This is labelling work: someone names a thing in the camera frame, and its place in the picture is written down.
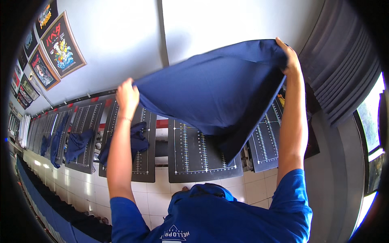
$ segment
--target blue t-shirt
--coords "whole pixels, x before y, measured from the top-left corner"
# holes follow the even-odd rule
[[[172,205],[165,222],[149,230],[137,206],[112,198],[112,242],[307,242],[312,220],[304,171],[286,174],[269,209],[201,194]]]

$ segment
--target window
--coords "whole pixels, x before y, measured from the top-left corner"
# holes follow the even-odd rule
[[[378,139],[378,104],[380,93],[385,89],[382,73],[369,95],[357,108],[366,136],[367,148],[371,152],[380,145]]]

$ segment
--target person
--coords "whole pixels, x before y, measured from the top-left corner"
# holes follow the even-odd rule
[[[117,89],[120,111],[108,156],[107,179],[112,212],[112,242],[307,242],[312,210],[308,206],[303,158],[308,142],[305,88],[295,51],[276,38],[288,63],[280,128],[277,189],[269,209],[238,202],[219,185],[197,184],[172,196],[168,215],[152,231],[131,190],[130,128],[139,91],[128,79]]]

